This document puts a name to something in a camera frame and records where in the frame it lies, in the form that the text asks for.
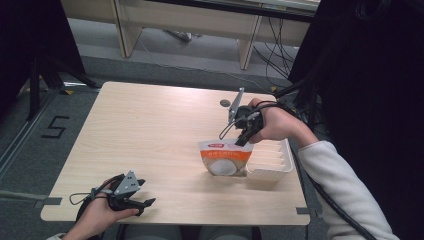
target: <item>floor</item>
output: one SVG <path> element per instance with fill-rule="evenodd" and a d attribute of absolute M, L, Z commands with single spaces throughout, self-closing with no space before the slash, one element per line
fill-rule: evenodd
<path fill-rule="evenodd" d="M 74 19 L 69 19 L 69 23 L 87 76 L 98 83 L 114 80 L 227 90 L 244 86 L 247 91 L 261 93 L 270 92 L 273 86 L 282 88 L 290 85 L 256 52 L 252 54 L 248 69 L 241 70 L 235 39 L 193 33 L 193 39 L 187 43 L 162 30 L 144 29 L 131 57 L 124 59 L 120 55 L 114 25 Z M 274 45 L 256 43 L 255 47 L 268 58 L 269 48 Z M 285 50 L 295 58 L 298 49 L 285 46 Z M 276 55 L 269 59 L 278 66 L 283 65 L 282 59 Z M 69 76 L 65 75 L 63 79 L 78 84 Z M 96 96 L 97 92 L 85 87 L 76 89 L 71 97 L 55 96 L 10 170 L 1 179 L 0 190 L 26 193 L 32 198 L 48 195 Z M 28 92 L 24 91 L 9 115 L 1 119 L 1 152 L 6 151 L 25 124 L 28 102 Z M 66 134 L 56 142 L 40 139 L 39 136 L 49 134 L 47 126 L 51 117 L 59 115 L 71 116 L 73 120 L 66 123 Z M 264 240 L 325 238 L 327 228 L 320 217 L 320 205 L 307 178 L 303 176 L 303 180 L 311 224 L 307 228 L 263 226 L 261 233 Z M 34 199 L 0 197 L 0 203 L 0 239 L 45 239 L 72 226 L 72 223 L 43 222 L 39 218 L 40 207 Z M 114 239 L 115 231 L 116 226 L 105 239 Z"/>

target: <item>desk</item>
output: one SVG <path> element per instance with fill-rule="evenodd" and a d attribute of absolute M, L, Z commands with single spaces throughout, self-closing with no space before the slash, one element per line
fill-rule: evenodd
<path fill-rule="evenodd" d="M 204 167 L 198 142 L 217 139 L 237 92 L 108 82 L 104 84 L 45 206 L 46 221 L 74 221 L 78 206 L 68 197 L 88 192 L 103 180 L 134 170 L 146 183 L 132 199 L 157 198 L 140 217 L 126 223 L 193 225 L 307 225 L 309 215 L 296 170 L 276 184 L 214 177 Z M 253 97 L 245 93 L 241 104 Z M 233 129 L 228 138 L 237 137 Z M 252 158 L 273 154 L 279 142 L 255 146 Z"/>
<path fill-rule="evenodd" d="M 275 43 L 268 18 L 178 4 L 144 0 L 61 0 L 69 18 L 99 21 L 116 25 L 123 57 L 130 57 L 143 28 L 175 30 L 238 40 L 241 69 L 247 69 L 252 44 Z M 263 9 L 296 10 L 313 14 L 319 0 L 226 0 L 215 1 Z M 272 18 L 274 29 L 279 19 Z M 300 46 L 309 23 L 284 20 L 281 42 Z"/>

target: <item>gray carpet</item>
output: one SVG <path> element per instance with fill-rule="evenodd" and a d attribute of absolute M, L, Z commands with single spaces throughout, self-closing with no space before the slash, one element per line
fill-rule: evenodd
<path fill-rule="evenodd" d="M 233 76 L 205 71 L 187 71 L 175 68 L 163 68 L 153 64 L 123 62 L 117 60 L 83 57 L 87 75 L 102 84 L 105 81 L 124 81 L 132 83 L 157 84 L 168 86 L 183 86 L 220 90 L 237 90 L 243 86 L 247 92 L 263 93 L 270 90 L 271 83 L 261 76 Z M 65 81 L 75 81 L 63 75 Z M 281 86 L 288 82 L 281 79 L 271 79 Z M 48 195 L 56 181 L 60 170 L 71 151 L 78 133 L 91 109 L 97 93 L 87 87 L 74 88 L 71 95 L 58 94 L 48 106 L 34 132 L 24 145 L 22 151 L 10 166 L 0 182 L 0 190 L 37 195 Z M 0 150 L 4 151 L 11 139 L 25 122 L 28 109 L 28 93 L 22 95 L 4 119 L 1 119 L 0 133 L 2 136 Z M 62 116 L 67 119 L 56 119 L 55 125 L 64 127 L 60 138 L 56 136 L 60 130 L 48 129 L 52 120 Z M 311 224 L 308 229 L 294 226 L 261 227 L 264 240 L 273 239 L 325 239 L 327 227 L 320 214 L 315 191 L 303 172 L 305 198 L 310 208 Z M 40 219 L 40 208 L 34 207 L 35 201 L 0 199 L 0 239 L 46 239 L 58 232 L 67 231 L 72 223 L 43 222 Z M 105 239 L 114 239 L 116 226 L 108 230 Z"/>

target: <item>wooden table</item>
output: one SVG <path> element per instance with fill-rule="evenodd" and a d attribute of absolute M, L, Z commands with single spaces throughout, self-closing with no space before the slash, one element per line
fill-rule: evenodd
<path fill-rule="evenodd" d="M 126 223 L 193 225 L 307 225 L 309 215 L 297 214 L 306 203 L 296 170 L 277 183 L 246 178 L 214 177 L 204 167 L 198 142 L 218 139 L 227 124 L 228 108 L 237 92 L 108 82 L 60 173 L 50 197 L 60 205 L 44 206 L 46 221 L 74 221 L 80 205 L 73 193 L 118 174 L 134 170 L 146 183 L 132 197 L 157 198 L 140 217 Z M 253 97 L 245 93 L 241 104 Z M 226 138 L 236 138 L 232 129 Z M 251 159 L 273 158 L 280 142 L 255 145 Z"/>

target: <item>white container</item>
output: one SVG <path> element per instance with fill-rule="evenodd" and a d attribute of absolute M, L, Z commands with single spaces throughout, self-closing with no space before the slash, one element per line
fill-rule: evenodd
<path fill-rule="evenodd" d="M 261 181 L 279 181 L 293 170 L 293 156 L 287 139 L 275 143 L 264 142 L 255 146 L 246 165 L 247 178 Z"/>

